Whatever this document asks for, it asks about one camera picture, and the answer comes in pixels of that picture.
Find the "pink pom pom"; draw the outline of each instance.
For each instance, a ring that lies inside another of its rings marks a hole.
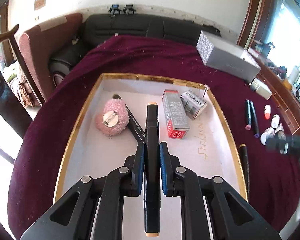
[[[119,117],[118,123],[113,127],[108,127],[103,124],[103,115],[109,111],[116,112]],[[129,123],[129,115],[124,101],[121,99],[110,99],[107,101],[103,113],[97,114],[94,122],[96,123],[97,129],[107,136],[114,136],[121,133]]]

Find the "window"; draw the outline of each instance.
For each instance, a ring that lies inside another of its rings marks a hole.
[[[268,55],[275,65],[286,66],[288,76],[294,66],[300,70],[300,7],[294,0],[277,0],[268,42],[275,45]]]

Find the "barcode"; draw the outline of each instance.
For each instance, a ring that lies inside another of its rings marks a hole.
[[[185,112],[186,112],[186,114],[189,114],[190,116],[194,116],[194,114],[197,112],[197,108],[195,106],[192,106],[192,107],[189,106],[189,102],[187,102],[185,105]]]
[[[199,105],[202,105],[202,102],[197,99],[196,97],[194,97],[192,94],[190,94],[189,92],[186,92],[187,96],[189,96],[193,101],[195,101],[196,103],[198,103]]]
[[[195,106],[193,106],[193,107],[190,109],[189,114],[193,116],[193,115],[195,114],[196,111],[197,111],[197,108],[195,108]]]

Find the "pink fluffy keychain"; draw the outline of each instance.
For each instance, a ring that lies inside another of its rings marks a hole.
[[[97,129],[107,136],[121,133],[129,123],[126,105],[121,99],[110,99],[106,102],[101,114],[97,114],[94,122]]]

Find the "small white box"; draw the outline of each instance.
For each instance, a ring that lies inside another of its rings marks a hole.
[[[208,104],[206,100],[204,100],[203,98],[199,98],[192,91],[182,93],[181,101],[186,115],[189,116],[192,120],[196,119]]]
[[[255,78],[251,83],[251,89],[267,100],[272,95],[271,90],[268,88],[268,86],[257,78]]]

